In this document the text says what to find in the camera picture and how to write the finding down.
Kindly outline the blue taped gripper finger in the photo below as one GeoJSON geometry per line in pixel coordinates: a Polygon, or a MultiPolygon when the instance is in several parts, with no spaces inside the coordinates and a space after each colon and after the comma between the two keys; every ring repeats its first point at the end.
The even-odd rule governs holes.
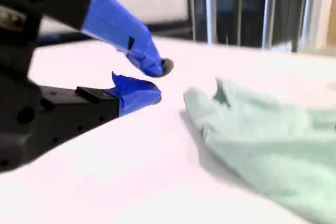
{"type": "Polygon", "coordinates": [[[39,111],[39,153],[109,121],[161,101],[158,87],[145,80],[112,74],[114,87],[61,89],[43,86],[39,111]]]}
{"type": "Polygon", "coordinates": [[[117,0],[27,0],[38,14],[51,18],[124,53],[145,75],[162,77],[173,69],[161,58],[146,25],[117,0]]]}

